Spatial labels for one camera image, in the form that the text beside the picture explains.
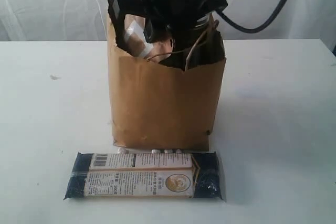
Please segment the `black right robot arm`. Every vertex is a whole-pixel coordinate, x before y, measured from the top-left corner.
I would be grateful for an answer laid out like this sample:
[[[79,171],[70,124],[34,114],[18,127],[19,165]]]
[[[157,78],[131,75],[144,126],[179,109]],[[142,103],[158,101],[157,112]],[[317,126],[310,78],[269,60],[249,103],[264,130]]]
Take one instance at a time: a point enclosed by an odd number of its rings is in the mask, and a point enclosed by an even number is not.
[[[168,30],[172,34],[194,28],[206,15],[224,10],[227,0],[108,0],[108,13],[119,47],[124,44],[126,15],[145,18],[144,36],[153,43]]]

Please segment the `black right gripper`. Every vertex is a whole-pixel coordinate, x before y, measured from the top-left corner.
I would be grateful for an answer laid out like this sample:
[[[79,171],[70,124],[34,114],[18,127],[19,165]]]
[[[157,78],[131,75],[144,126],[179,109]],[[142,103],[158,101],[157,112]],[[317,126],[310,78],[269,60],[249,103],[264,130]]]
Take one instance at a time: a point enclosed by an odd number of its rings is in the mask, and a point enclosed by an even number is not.
[[[145,30],[147,42],[161,40],[162,33],[189,30],[199,19],[216,10],[224,10],[227,0],[111,0],[111,21],[118,45],[124,45],[126,15],[144,17],[149,22]]]

